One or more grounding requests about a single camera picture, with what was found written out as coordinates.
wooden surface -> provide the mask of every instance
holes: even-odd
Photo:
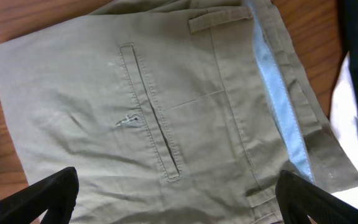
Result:
[[[0,0],[0,43],[87,14],[110,0]],[[274,0],[326,114],[342,50],[335,0]],[[27,186],[0,105],[0,199]]]

gray-green fabric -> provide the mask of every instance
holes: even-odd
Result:
[[[316,184],[358,185],[277,9],[254,2]],[[239,1],[114,1],[0,45],[0,98],[30,184],[67,166],[72,223],[273,223],[292,170]]]

zippered pocket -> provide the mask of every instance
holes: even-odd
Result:
[[[147,77],[142,74],[139,66],[139,59],[136,55],[133,44],[124,44],[119,48],[122,62],[126,69],[126,75],[139,102],[142,115],[148,127],[149,133],[153,139],[156,153],[158,154],[159,163],[169,181],[179,179],[180,172],[175,161],[175,155],[172,151],[173,144],[168,143],[164,136],[160,122],[158,121],[158,108],[154,108],[153,96],[147,83]]]

blue lining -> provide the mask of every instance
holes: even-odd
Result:
[[[287,147],[290,161],[302,178],[314,183],[308,153],[298,121],[296,120],[286,85],[272,51],[264,39],[264,32],[255,13],[254,4],[248,1],[254,14],[254,53],[262,79],[268,93],[276,126]]]

wooden table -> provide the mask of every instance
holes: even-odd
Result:
[[[0,0],[0,43],[85,15],[110,0]],[[326,114],[342,49],[336,0],[274,0]],[[27,186],[0,104],[0,199]]]

